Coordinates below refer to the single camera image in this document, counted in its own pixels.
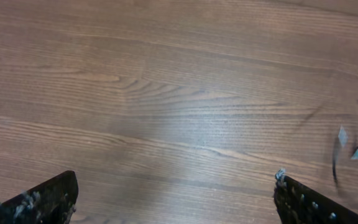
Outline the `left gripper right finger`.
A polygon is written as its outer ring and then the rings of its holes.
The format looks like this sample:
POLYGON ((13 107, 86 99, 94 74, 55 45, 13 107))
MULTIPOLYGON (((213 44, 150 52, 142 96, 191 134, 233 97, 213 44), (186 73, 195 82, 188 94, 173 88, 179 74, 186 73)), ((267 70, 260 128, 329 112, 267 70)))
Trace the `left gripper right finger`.
POLYGON ((280 169, 274 203, 283 224, 358 224, 358 214, 301 184, 280 169))

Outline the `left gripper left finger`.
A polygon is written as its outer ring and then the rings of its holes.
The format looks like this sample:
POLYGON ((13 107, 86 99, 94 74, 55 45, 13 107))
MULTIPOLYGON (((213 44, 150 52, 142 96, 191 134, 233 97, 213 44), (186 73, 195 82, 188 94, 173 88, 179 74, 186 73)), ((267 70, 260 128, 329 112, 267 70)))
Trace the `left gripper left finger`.
POLYGON ((69 224, 78 191, 75 172, 62 172, 0 203, 0 224, 69 224))

